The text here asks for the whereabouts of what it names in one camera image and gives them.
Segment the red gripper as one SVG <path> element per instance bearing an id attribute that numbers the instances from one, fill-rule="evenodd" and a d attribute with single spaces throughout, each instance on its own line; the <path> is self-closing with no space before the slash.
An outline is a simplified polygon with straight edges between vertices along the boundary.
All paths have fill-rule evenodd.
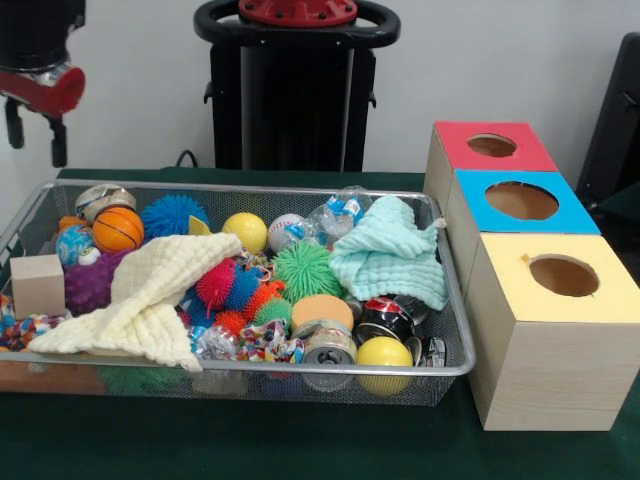
<path id="1" fill-rule="evenodd" d="M 5 118 L 9 144 L 24 147 L 20 104 L 50 118 L 51 159 L 54 168 L 67 165 L 67 131 L 62 115 L 74 110 L 84 93 L 86 77 L 80 68 L 55 68 L 41 74 L 1 72 L 1 94 L 7 97 Z"/>

